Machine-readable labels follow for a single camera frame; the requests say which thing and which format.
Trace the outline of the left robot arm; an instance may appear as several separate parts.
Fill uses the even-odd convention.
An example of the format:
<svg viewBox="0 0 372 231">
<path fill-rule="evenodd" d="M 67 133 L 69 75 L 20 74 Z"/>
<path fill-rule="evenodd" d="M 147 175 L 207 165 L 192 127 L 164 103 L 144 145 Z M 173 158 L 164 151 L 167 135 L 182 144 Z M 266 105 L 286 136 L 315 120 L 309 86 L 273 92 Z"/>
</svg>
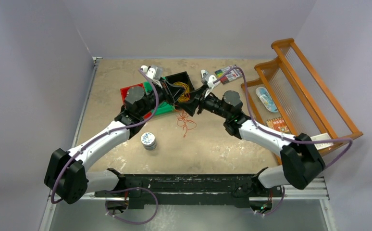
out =
<svg viewBox="0 0 372 231">
<path fill-rule="evenodd" d="M 65 201 L 73 204 L 89 192 L 87 171 L 117 145 L 134 137 L 148 121 L 144 116 L 157 112 L 163 102 L 175 104 L 185 88 L 165 79 L 152 83 L 150 93 L 140 86 L 131 87 L 118 116 L 101 132 L 77 147 L 64 151 L 59 148 L 50 157 L 44 184 L 51 190 L 53 204 Z"/>
</svg>

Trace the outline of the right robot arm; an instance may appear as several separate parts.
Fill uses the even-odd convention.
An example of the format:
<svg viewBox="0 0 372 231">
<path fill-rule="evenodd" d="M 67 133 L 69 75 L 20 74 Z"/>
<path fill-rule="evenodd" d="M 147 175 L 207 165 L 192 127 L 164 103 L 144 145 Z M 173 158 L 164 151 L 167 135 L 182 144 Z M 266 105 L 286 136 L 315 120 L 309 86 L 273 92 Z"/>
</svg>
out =
<svg viewBox="0 0 372 231">
<path fill-rule="evenodd" d="M 238 92 L 228 90 L 219 99 L 201 87 L 189 96 L 187 102 L 177 105 L 190 116 L 207 110 L 225 119 L 223 125 L 229 135 L 256 143 L 280 156 L 281 165 L 267 167 L 254 177 L 252 189 L 256 195 L 263 196 L 272 187 L 288 184 L 303 190 L 325 170 L 326 164 L 307 134 L 284 134 L 253 121 L 242 111 Z"/>
</svg>

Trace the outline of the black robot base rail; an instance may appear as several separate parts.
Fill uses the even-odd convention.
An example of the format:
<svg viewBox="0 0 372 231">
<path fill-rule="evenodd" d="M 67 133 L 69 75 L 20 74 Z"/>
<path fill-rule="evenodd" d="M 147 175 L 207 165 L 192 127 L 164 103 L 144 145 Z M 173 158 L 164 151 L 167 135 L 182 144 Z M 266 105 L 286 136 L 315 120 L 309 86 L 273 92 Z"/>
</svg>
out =
<svg viewBox="0 0 372 231">
<path fill-rule="evenodd" d="M 108 199 L 108 209 L 124 205 L 230 205 L 267 212 L 283 195 L 281 186 L 262 188 L 256 174 L 123 174 L 112 189 L 95 191 Z"/>
</svg>

